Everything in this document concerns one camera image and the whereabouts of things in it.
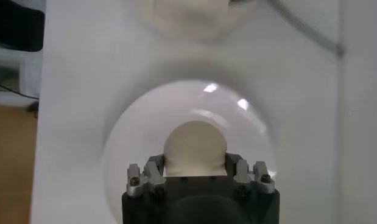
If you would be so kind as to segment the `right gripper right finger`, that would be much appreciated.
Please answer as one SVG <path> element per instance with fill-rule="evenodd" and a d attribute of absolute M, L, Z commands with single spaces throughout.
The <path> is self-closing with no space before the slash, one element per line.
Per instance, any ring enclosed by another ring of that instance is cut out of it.
<path fill-rule="evenodd" d="M 263 194 L 275 192 L 275 181 L 264 161 L 257 161 L 250 170 L 248 162 L 240 155 L 227 153 L 226 172 L 232 177 L 234 188 L 242 194 L 248 194 L 254 187 Z"/>

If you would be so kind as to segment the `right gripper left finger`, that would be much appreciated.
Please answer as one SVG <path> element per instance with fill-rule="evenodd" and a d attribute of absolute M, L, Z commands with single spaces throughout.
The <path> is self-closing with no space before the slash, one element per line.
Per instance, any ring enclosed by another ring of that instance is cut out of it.
<path fill-rule="evenodd" d="M 166 187 L 164 172 L 164 155 L 151 156 L 143 167 L 130 164 L 127 169 L 126 194 L 129 197 L 142 196 L 146 190 L 152 194 L 163 193 Z"/>

